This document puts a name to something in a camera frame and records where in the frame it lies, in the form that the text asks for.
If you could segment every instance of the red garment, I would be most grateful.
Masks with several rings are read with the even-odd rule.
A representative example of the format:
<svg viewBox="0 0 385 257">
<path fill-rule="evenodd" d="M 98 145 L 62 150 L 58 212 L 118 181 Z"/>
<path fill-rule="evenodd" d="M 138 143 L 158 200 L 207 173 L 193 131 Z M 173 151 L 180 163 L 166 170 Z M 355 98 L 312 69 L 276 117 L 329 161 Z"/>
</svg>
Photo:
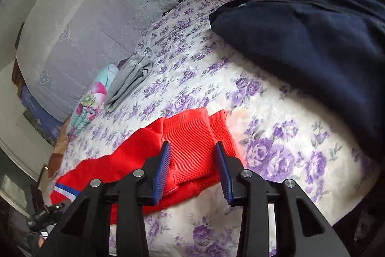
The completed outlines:
<svg viewBox="0 0 385 257">
<path fill-rule="evenodd" d="M 222 141 L 229 156 L 238 157 L 234 140 L 225 123 L 226 111 L 208 116 L 206 108 L 189 109 L 170 118 L 159 118 L 137 130 L 111 155 L 83 160 L 74 170 L 60 177 L 51 193 L 53 204 L 67 196 L 73 199 L 95 178 L 109 183 L 141 168 L 144 161 L 160 152 L 166 140 L 171 147 L 170 170 L 164 194 L 155 207 L 145 206 L 145 214 L 170 207 L 199 195 L 219 182 L 214 164 L 214 147 Z M 111 223 L 116 223 L 116 206 Z"/>
</svg>

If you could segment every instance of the white stripe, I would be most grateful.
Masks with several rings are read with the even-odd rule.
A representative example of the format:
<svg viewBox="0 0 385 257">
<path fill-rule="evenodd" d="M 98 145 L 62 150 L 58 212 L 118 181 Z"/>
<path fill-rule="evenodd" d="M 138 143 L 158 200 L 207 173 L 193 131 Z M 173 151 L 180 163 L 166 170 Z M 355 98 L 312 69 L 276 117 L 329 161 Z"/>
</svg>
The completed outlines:
<svg viewBox="0 0 385 257">
<path fill-rule="evenodd" d="M 71 202 L 73 202 L 75 200 L 75 198 L 76 198 L 76 196 L 74 194 L 71 194 L 70 192 L 64 191 L 63 189 L 58 188 L 56 185 L 53 187 L 53 190 L 57 191 L 57 193 L 60 193 L 60 194 L 64 195 L 65 197 L 70 199 Z"/>
</svg>

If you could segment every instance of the floral bedsheet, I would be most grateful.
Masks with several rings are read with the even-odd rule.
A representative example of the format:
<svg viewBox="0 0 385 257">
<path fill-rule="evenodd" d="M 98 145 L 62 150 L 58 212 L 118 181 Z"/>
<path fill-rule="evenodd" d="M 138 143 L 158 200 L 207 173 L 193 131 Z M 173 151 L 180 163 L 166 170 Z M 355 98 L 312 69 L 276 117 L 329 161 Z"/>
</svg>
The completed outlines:
<svg viewBox="0 0 385 257">
<path fill-rule="evenodd" d="M 369 192 L 379 168 L 338 117 L 211 31 L 209 13 L 228 1 L 185 0 L 146 31 L 138 48 L 155 50 L 153 72 L 115 112 L 100 112 L 69 143 L 59 176 L 81 160 L 111 154 L 158 117 L 201 106 L 209 114 L 225 109 L 246 168 L 273 181 L 295 179 L 334 224 Z M 235 256 L 241 215 L 240 208 L 227 205 L 217 184 L 145 218 L 150 255 Z M 275 245 L 271 222 L 271 255 Z M 115 226 L 110 252 L 116 254 Z"/>
</svg>

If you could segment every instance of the black mechanical device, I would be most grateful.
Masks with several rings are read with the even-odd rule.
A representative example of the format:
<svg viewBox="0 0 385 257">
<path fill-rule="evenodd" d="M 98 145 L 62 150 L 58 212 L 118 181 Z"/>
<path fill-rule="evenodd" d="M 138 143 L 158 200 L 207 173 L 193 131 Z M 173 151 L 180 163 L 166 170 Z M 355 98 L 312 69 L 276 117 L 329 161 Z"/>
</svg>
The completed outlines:
<svg viewBox="0 0 385 257">
<path fill-rule="evenodd" d="M 170 146 L 164 142 L 158 156 L 122 180 L 105 184 L 93 179 L 58 220 L 37 256 L 109 256 L 111 205 L 117 203 L 117 257 L 149 257 L 142 206 L 154 206 L 161 199 L 170 160 Z M 237 257 L 269 256 L 268 203 L 275 208 L 277 257 L 350 257 L 294 180 L 263 180 L 229 157 L 221 142 L 215 163 L 229 205 L 243 206 Z"/>
</svg>

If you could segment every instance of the blue stripe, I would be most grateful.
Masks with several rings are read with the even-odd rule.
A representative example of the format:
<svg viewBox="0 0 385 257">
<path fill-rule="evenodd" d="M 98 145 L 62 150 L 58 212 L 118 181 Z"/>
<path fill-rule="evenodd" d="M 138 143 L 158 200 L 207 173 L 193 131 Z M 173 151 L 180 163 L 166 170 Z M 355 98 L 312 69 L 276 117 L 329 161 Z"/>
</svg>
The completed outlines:
<svg viewBox="0 0 385 257">
<path fill-rule="evenodd" d="M 80 194 L 79 191 L 75 190 L 74 188 L 71 188 L 67 185 L 63 185 L 63 184 L 60 184 L 60 183 L 56 183 L 55 186 L 57 186 L 58 188 L 61 188 L 62 190 L 68 192 L 68 193 L 71 193 L 75 196 L 78 196 Z"/>
</svg>

